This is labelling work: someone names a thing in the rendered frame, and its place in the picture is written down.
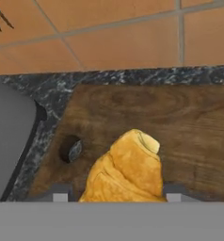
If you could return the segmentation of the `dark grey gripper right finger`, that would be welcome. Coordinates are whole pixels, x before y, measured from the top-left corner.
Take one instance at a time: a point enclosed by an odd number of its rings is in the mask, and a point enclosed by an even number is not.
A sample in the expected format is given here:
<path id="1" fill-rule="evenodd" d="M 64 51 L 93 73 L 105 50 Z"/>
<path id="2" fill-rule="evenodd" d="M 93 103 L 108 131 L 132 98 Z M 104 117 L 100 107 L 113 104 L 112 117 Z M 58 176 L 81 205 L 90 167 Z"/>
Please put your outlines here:
<path id="1" fill-rule="evenodd" d="M 164 184 L 163 194 L 167 198 L 168 202 L 199 202 L 199 199 L 195 199 L 189 195 L 186 189 L 182 185 L 176 184 Z"/>

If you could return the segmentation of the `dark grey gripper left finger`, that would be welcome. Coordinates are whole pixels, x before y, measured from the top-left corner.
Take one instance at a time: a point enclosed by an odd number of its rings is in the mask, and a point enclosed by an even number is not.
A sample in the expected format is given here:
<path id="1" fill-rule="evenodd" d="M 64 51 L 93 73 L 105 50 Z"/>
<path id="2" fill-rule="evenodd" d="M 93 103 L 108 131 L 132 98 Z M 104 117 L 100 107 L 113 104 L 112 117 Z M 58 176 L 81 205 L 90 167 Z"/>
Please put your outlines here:
<path id="1" fill-rule="evenodd" d="M 37 194 L 34 197 L 27 197 L 26 202 L 55 202 L 55 201 L 75 201 L 72 186 L 65 184 L 54 184 L 48 190 Z"/>

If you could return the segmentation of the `golden brown croissant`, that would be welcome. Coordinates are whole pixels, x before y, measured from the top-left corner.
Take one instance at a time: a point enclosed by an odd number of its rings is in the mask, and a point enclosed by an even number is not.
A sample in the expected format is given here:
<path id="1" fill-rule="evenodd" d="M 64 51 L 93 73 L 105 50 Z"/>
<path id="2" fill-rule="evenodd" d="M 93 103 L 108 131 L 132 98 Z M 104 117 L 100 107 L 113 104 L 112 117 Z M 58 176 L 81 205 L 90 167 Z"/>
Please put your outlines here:
<path id="1" fill-rule="evenodd" d="M 160 143 L 138 129 L 117 139 L 92 166 L 80 202 L 167 202 Z"/>

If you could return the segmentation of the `dark wooden cutting board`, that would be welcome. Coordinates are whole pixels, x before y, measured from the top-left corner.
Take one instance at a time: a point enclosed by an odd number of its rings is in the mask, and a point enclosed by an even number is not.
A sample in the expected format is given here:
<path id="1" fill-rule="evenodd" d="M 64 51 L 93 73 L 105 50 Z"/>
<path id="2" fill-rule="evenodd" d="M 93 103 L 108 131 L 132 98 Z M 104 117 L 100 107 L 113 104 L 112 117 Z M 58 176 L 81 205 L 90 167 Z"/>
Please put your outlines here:
<path id="1" fill-rule="evenodd" d="M 224 85 L 77 86 L 30 195 L 54 183 L 81 194 L 95 160 L 131 129 L 159 142 L 165 183 L 224 201 Z"/>

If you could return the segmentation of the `grey sink basin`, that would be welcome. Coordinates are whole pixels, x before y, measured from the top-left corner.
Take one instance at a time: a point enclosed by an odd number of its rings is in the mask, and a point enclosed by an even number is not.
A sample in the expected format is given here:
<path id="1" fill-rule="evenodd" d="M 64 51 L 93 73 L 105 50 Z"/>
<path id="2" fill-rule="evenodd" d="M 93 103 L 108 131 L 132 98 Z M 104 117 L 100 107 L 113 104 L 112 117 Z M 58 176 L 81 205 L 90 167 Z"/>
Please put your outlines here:
<path id="1" fill-rule="evenodd" d="M 6 201 L 46 110 L 0 83 L 0 201 Z"/>

